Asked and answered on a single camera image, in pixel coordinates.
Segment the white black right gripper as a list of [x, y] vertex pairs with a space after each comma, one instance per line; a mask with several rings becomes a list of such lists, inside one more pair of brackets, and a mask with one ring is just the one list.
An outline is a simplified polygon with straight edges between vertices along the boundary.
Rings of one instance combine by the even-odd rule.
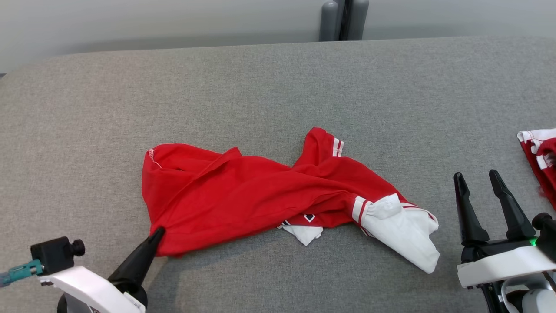
[[490, 169], [489, 179], [506, 220], [506, 240], [489, 241], [489, 234], [480, 225], [470, 203], [470, 190], [464, 176], [461, 172], [453, 175], [463, 246], [457, 277], [461, 287], [467, 289], [556, 268], [555, 261], [536, 245], [536, 230], [499, 172]]

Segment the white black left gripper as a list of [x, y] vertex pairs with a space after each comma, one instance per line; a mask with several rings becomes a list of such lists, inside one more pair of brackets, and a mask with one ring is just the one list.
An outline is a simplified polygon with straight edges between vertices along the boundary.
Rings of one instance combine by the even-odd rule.
[[112, 283], [142, 285], [157, 254], [165, 228], [159, 226], [109, 276], [109, 281], [83, 266], [40, 277], [65, 293], [69, 313], [144, 313], [145, 305]]

